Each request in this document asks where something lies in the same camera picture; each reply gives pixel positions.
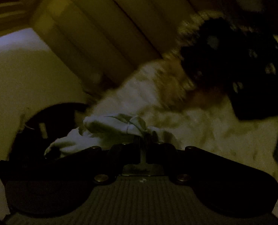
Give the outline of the white small garment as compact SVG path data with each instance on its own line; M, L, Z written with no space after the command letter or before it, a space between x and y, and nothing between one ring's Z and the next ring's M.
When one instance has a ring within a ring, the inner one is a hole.
M82 126L72 129L67 136L56 139L45 150L44 156L65 156L83 151L93 146L110 149L115 144L147 143L173 144L181 149L176 137L162 128L147 126L139 116L112 114L104 116L87 116Z

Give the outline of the dark clothes pile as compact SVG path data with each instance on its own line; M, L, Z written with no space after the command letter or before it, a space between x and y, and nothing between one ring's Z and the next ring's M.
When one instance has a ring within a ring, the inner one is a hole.
M194 86L229 98L239 120L278 116L278 39L202 11L179 28L181 65Z

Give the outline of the black round basket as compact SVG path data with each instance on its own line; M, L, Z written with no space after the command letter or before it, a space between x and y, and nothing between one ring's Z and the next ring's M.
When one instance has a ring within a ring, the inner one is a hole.
M24 120L13 139L7 160L37 160L56 139L82 125L90 109L84 103L59 103L48 106Z

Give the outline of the light patterned bed sheet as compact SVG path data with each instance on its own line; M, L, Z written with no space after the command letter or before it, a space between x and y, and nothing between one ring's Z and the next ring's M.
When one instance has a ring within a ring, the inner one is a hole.
M194 90L177 59L144 64L90 111L94 116L117 113L138 116L147 127L170 132L179 148L196 146L278 180L273 158L278 117L239 121L227 97Z

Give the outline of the wooden wardrobe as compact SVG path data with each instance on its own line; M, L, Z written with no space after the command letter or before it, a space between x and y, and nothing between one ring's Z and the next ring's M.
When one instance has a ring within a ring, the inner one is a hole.
M175 46L190 0L0 0L0 36L30 26L94 92Z

